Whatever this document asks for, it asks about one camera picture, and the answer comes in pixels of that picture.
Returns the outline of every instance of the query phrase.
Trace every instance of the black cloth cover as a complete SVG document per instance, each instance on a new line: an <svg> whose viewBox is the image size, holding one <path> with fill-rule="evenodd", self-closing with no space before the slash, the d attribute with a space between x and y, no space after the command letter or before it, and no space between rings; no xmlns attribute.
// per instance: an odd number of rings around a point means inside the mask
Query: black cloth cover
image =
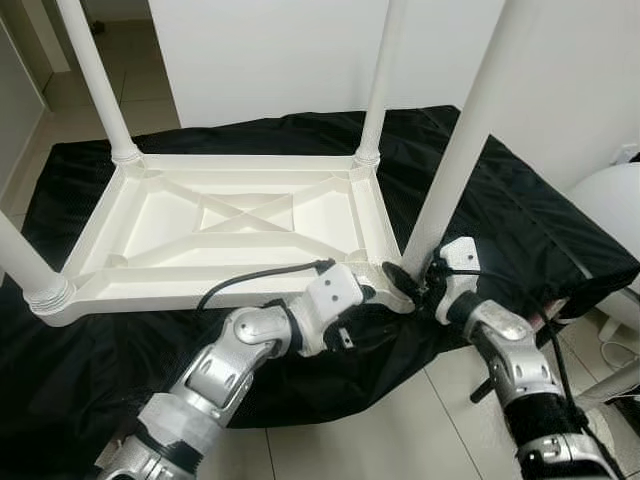
<svg viewBox="0 0 640 480"><path fill-rule="evenodd" d="M457 116L453 107L387 113L378 179L401 249ZM306 113L135 141L146 153L348 155L363 118L362 112ZM112 171L104 140L53 147L23 233L55 269ZM570 297L565 317L583 314L640 271L629 253L495 139L446 240L460 235L476 238L485 270L513 278L541 303ZM505 284L483 278L479 293L523 315L532 309ZM210 311L201 321L188 311L89 315L56 329L30 313L7 279L0 289L0 476L86 471L114 430L135 417L178 361L206 341L199 339L206 325L224 313ZM262 367L232 427L324 422L359 412L439 352L463 345L428 315L397 315L381 306L360 308L348 325L353 351L293 355Z"/></svg>

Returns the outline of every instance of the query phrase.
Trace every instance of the black fabric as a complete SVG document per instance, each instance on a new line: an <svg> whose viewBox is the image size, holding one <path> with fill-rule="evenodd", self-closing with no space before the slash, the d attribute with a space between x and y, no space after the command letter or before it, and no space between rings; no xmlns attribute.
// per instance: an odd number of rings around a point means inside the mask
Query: black fabric
<svg viewBox="0 0 640 480"><path fill-rule="evenodd" d="M453 107L391 111L378 178L404 248L458 112ZM351 154L361 112L298 114L239 125L141 136L145 153ZM38 181L23 233L59 269L111 177L109 145L56 145ZM571 297L563 315L584 313L627 285L638 262L491 139L447 232L476 238L483 268L522 283L542 303ZM479 280L480 295L521 314L517 289ZM233 427L294 425L361 411L431 361L463 345L421 310L354 311L357 348L270 361L256 376ZM89 315L55 329L34 318L11 280L0 289L0 465L27 473L86 471L124 421L195 353L199 335L224 311ZM31 462L17 462L28 455Z"/></svg>

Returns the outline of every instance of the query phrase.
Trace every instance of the electrical outlet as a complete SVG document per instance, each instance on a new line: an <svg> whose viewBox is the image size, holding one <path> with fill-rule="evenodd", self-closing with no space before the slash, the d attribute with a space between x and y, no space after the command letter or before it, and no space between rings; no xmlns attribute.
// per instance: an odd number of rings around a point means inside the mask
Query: electrical outlet
<svg viewBox="0 0 640 480"><path fill-rule="evenodd" d="M620 165L623 163L629 163L633 157L635 157L640 151L637 143L626 143L621 145L611 159L610 165Z"/></svg>

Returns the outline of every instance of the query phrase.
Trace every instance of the tile floor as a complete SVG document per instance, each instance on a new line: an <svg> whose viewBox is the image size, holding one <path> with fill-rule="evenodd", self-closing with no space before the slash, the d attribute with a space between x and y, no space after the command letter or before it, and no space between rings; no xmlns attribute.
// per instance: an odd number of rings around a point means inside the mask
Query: tile floor
<svg viewBox="0 0 640 480"><path fill-rule="evenodd" d="M109 24L96 43L132 133L178 128L152 25ZM78 73L56 75L45 96L53 113L35 139L35 153L8 212L18 226L51 146L106 136ZM576 392L612 373L599 353L597 329L602 322L594 312L562 332ZM627 333L627 340L633 342L634 335ZM361 414L324 425L227 431L216 451L203 461L200 478L520 478L495 394L479 405L469 401L469 394L485 376L480 357L469 347L439 356ZM624 473L640 480L640 439L615 409L604 408L603 415Z"/></svg>

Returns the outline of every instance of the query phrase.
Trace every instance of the white cable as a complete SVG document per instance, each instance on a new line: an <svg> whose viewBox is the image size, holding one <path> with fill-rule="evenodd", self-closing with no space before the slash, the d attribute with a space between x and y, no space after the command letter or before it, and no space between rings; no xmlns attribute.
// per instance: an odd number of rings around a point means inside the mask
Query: white cable
<svg viewBox="0 0 640 480"><path fill-rule="evenodd" d="M605 353L605 347L607 345L616 345L616 346L622 348L623 350L626 350L627 352L631 353L631 355L633 355L633 358L631 358L627 362L624 362L623 364L614 363L614 362L612 362L611 360L609 360L607 358L607 354ZM622 343L618 343L618 342L604 342L602 345L600 345L600 355L602 355L602 359L607 363L607 365L609 365L614 370L620 370L621 368L626 367L631 362L633 362L633 361L638 359L638 354L633 349L627 347L626 345L623 345Z"/></svg>

